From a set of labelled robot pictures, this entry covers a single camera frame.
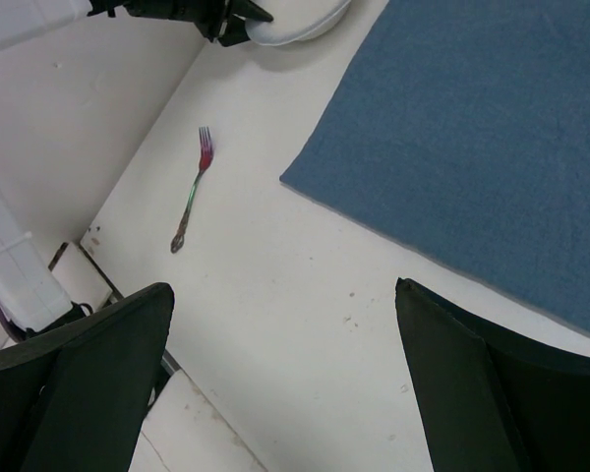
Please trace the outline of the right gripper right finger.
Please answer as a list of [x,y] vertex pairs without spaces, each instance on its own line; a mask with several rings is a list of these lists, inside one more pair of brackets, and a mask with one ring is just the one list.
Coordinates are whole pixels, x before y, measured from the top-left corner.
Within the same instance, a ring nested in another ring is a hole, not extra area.
[[435,470],[590,471],[590,357],[412,279],[398,279],[395,309]]

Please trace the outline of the white blue-rimmed plate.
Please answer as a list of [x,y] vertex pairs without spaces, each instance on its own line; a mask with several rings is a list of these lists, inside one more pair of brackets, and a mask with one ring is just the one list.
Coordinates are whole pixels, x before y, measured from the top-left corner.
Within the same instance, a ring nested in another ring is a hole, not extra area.
[[270,0],[257,4],[272,22],[247,20],[245,30],[258,45],[281,46],[314,39],[331,30],[347,13],[350,0]]

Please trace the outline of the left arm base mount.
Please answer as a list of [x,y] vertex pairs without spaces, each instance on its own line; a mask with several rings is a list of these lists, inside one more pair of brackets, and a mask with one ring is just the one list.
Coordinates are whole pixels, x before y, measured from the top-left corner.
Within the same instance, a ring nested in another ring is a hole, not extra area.
[[77,243],[63,243],[49,266],[54,277],[76,303],[87,304],[98,311],[124,298]]

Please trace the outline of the blue cloth napkin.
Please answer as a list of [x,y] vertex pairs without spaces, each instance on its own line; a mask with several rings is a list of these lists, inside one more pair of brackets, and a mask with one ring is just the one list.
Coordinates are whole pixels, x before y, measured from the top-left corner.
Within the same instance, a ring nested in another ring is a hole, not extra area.
[[391,1],[281,176],[590,334],[590,1]]

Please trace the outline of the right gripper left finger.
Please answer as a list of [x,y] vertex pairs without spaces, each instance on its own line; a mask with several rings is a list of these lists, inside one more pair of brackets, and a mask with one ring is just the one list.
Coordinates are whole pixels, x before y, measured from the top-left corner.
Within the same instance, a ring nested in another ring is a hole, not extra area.
[[128,470],[173,309],[159,282],[0,350],[0,471]]

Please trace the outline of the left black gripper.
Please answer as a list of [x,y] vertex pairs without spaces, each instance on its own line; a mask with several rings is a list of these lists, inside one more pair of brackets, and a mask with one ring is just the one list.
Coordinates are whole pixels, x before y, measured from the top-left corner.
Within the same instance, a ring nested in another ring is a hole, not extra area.
[[273,21],[273,15],[252,0],[96,0],[90,1],[90,4],[89,17],[106,14],[114,18],[115,10],[124,8],[136,18],[191,23],[204,38],[216,40],[223,47],[250,40],[244,20]]

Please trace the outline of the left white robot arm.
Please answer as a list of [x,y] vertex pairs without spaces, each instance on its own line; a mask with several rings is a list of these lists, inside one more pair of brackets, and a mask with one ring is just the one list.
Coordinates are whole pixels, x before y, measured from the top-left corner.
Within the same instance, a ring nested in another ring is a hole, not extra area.
[[[191,23],[211,42],[248,41],[245,23],[270,23],[272,14],[254,1],[0,1],[0,51],[85,17],[132,17]],[[83,315],[53,276],[10,211],[0,191],[0,324],[16,342]]]

